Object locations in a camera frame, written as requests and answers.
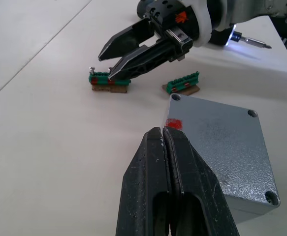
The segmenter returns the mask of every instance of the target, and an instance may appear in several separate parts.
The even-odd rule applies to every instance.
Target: screw hole
[[[175,101],[179,101],[179,100],[181,100],[181,97],[180,97],[180,95],[174,93],[174,94],[172,94],[172,99]]]
[[[255,112],[254,110],[248,110],[247,112],[251,117],[257,117],[257,112]]]
[[[271,191],[266,192],[265,197],[270,204],[274,206],[277,206],[279,204],[278,197],[274,192]]]

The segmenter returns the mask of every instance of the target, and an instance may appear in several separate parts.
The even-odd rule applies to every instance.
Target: screw
[[[90,67],[90,73],[94,75],[95,67]]]

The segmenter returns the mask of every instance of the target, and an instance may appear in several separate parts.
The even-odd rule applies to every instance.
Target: blue light
[[[235,31],[235,28],[236,28],[236,25],[233,26],[232,32],[231,32],[231,34],[230,34],[230,36],[229,36],[229,38],[228,38],[228,40],[227,40],[227,42],[226,42],[226,44],[225,44],[226,46],[227,46],[228,43],[230,42],[231,37],[233,36],[233,33],[234,33],[234,31]]]

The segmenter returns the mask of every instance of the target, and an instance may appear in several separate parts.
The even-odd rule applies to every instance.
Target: green component
[[[89,82],[92,85],[124,85],[128,86],[131,83],[131,80],[118,80],[118,81],[110,81],[108,79],[108,72],[94,72],[94,74],[90,73]]]
[[[191,75],[184,76],[182,78],[172,80],[167,83],[166,92],[168,94],[178,92],[180,90],[186,89],[190,86],[198,84],[199,72],[193,73]]]

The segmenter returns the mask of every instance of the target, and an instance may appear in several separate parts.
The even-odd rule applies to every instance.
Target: table surface
[[[92,92],[89,66],[114,65],[97,60],[100,50],[138,20],[137,1],[124,2],[90,2],[0,91],[0,236],[114,235],[123,174],[164,119],[161,85],[197,70],[193,96],[258,112],[280,194],[281,206],[239,224],[240,235],[287,235],[287,51],[269,18],[237,29],[271,50],[193,48],[127,94]]]
[[[0,0],[0,90],[91,0]]]

